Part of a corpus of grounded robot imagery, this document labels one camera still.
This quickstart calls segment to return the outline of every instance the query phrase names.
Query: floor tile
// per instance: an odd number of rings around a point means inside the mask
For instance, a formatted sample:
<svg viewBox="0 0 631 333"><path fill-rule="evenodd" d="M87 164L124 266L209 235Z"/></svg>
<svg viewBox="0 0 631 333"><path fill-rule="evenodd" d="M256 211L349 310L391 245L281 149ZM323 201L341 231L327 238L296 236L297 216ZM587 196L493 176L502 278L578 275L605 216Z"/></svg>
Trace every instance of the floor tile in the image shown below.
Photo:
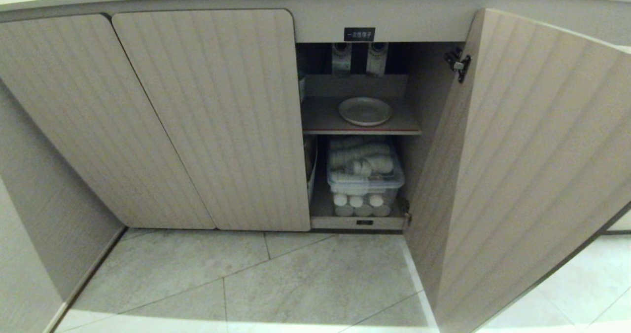
<svg viewBox="0 0 631 333"><path fill-rule="evenodd" d="M629 236L602 236L538 289L584 330L631 286Z"/></svg>
<svg viewBox="0 0 631 333"><path fill-rule="evenodd" d="M414 295L403 236L338 235L225 278L228 331L338 332Z"/></svg>
<svg viewBox="0 0 631 333"><path fill-rule="evenodd" d="M578 333L578 330L539 290L534 289L478 333Z"/></svg>
<svg viewBox="0 0 631 333"><path fill-rule="evenodd" d="M221 279L70 333L227 333Z"/></svg>
<svg viewBox="0 0 631 333"><path fill-rule="evenodd" d="M267 259L261 232L157 230L120 241L61 328L131 310Z"/></svg>
<svg viewBox="0 0 631 333"><path fill-rule="evenodd" d="M330 233L296 233L296 232L266 232L270 257L276 258L306 245L319 242L333 236Z"/></svg>
<svg viewBox="0 0 631 333"><path fill-rule="evenodd" d="M127 232L120 238L121 241L126 241L135 237L140 237L144 234L155 232L157 229L153 228L129 228Z"/></svg>
<svg viewBox="0 0 631 333"><path fill-rule="evenodd" d="M620 297L598 319L586 333L629 333L631 332L631 290Z"/></svg>
<svg viewBox="0 0 631 333"><path fill-rule="evenodd" d="M344 333L438 333L428 321L424 308L429 303L423 293L405 299L344 330Z"/></svg>

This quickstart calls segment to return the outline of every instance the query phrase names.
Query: cabinet door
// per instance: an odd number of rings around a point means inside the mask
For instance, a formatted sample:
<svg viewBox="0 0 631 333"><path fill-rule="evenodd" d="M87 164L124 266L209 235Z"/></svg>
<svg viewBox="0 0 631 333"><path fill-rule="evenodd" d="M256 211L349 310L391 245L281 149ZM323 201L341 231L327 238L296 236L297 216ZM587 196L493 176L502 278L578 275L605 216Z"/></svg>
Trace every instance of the cabinet door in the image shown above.
<svg viewBox="0 0 631 333"><path fill-rule="evenodd" d="M0 59L4 83L123 223L214 228L106 17L3 23Z"/></svg>
<svg viewBox="0 0 631 333"><path fill-rule="evenodd" d="M291 15L134 12L113 25L217 227L309 230Z"/></svg>
<svg viewBox="0 0 631 333"><path fill-rule="evenodd" d="M475 330L615 216L631 192L631 55L481 11L406 238L444 333Z"/></svg>

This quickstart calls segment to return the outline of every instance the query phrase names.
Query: label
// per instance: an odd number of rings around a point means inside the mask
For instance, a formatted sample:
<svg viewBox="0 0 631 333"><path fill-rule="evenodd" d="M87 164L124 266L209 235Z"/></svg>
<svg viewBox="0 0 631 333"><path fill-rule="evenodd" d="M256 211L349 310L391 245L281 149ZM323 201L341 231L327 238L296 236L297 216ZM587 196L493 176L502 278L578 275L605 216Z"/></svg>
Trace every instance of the label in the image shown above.
<svg viewBox="0 0 631 333"><path fill-rule="evenodd" d="M374 27L345 27L344 41L374 41Z"/></svg>

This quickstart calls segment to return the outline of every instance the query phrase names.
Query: white plate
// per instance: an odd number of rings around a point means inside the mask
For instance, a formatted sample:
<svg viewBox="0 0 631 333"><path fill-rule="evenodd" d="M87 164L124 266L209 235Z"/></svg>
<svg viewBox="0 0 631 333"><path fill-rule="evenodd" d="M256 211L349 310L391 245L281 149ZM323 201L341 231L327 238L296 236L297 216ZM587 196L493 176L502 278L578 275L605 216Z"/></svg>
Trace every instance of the white plate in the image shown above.
<svg viewBox="0 0 631 333"><path fill-rule="evenodd" d="M372 97L353 97L338 106L340 116L357 126L377 126L392 117L392 108Z"/></svg>

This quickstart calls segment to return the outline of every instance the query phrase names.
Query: shelf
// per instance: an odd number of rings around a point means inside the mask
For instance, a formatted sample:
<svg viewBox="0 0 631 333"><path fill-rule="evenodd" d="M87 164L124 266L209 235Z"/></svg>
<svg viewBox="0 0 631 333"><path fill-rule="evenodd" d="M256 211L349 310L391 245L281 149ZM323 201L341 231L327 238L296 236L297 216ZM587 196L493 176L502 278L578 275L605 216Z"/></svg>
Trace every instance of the shelf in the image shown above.
<svg viewBox="0 0 631 333"><path fill-rule="evenodd" d="M419 122L403 98L380 98L392 106L392 118L374 127L355 126L338 113L346 98L308 97L302 103L302 133L305 135L420 135Z"/></svg>
<svg viewBox="0 0 631 333"><path fill-rule="evenodd" d="M309 206L311 228L313 229L367 229L367 230L403 230L405 218L398 206L392 207L387 218L347 218L336 216L333 212L331 188L326 181L326 164L318 162L315 172L314 194Z"/></svg>

